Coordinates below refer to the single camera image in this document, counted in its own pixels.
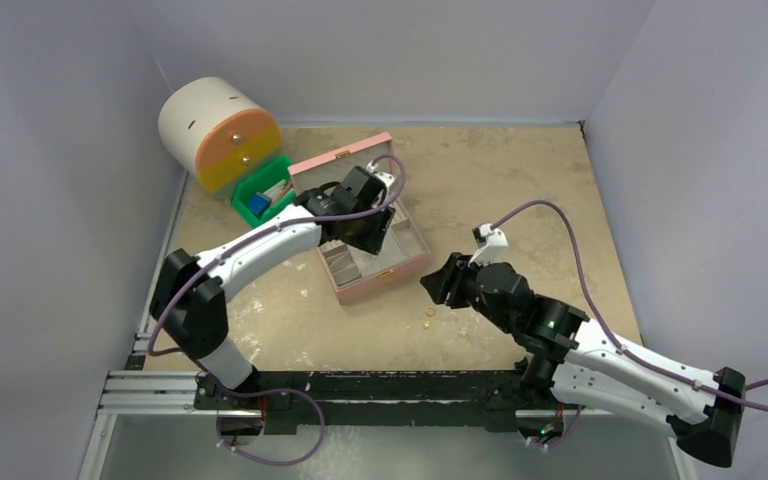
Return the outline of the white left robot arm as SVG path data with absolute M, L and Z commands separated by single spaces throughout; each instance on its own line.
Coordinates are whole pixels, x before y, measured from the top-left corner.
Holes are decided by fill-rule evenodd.
M 249 407 L 258 395 L 257 369 L 229 337 L 228 302 L 274 267 L 329 241 L 378 254 L 404 185 L 402 175 L 355 166 L 343 181 L 303 191 L 234 241 L 197 255 L 173 251 L 149 304 L 155 329 L 220 383 L 219 395 L 232 408 Z

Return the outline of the pink jewelry box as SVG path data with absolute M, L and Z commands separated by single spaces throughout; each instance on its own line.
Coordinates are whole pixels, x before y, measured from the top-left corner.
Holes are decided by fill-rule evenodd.
M 312 157 L 289 167 L 296 190 L 301 193 L 328 181 L 344 179 L 353 166 L 393 152 L 392 136 L 380 133 Z M 430 250 L 403 202 L 395 210 L 378 255 L 374 256 L 340 241 L 317 248 L 332 289 L 341 304 L 372 293 L 400 279 L 421 273 L 429 264 Z

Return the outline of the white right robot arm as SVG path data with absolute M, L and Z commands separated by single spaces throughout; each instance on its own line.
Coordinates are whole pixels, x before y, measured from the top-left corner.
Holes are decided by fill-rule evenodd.
M 620 336 L 609 338 L 582 310 L 535 293 L 510 264 L 478 266 L 469 260 L 453 253 L 420 283 L 433 303 L 473 309 L 531 354 L 521 381 L 529 404 L 544 407 L 556 400 L 605 410 L 675 439 L 701 462 L 733 464 L 744 411 L 736 402 L 745 394 L 743 374 L 692 367 Z

